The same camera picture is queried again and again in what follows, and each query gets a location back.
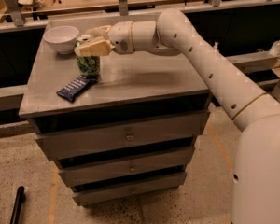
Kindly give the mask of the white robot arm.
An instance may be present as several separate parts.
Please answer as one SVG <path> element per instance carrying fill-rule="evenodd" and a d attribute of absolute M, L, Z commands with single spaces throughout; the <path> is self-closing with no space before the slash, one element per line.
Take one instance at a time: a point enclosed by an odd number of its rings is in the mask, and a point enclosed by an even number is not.
<path fill-rule="evenodd" d="M 90 30 L 82 57 L 181 53 L 242 132 L 233 169 L 231 224 L 280 224 L 280 103 L 209 45 L 177 9 L 154 21 Z"/>

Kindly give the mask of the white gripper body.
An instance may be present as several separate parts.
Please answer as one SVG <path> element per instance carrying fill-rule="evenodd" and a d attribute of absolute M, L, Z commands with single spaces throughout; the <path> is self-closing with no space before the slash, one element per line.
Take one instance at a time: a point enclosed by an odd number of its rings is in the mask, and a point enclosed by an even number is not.
<path fill-rule="evenodd" d="M 117 54 L 134 53 L 131 21 L 118 22 L 108 32 L 109 40 Z"/>

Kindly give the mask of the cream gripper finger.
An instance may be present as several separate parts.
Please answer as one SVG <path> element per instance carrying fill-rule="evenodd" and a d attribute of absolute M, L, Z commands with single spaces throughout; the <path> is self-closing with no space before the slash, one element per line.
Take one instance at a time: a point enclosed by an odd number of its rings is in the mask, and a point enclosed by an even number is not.
<path fill-rule="evenodd" d="M 110 31 L 110 29 L 111 25 L 104 25 L 95 28 L 90 28 L 85 31 L 85 34 L 93 38 L 102 37 L 104 39 L 108 39 L 108 32 Z"/>
<path fill-rule="evenodd" d="M 103 37 L 96 37 L 89 42 L 75 47 L 74 52 L 79 57 L 107 56 L 113 48 L 114 46 L 109 40 Z"/>

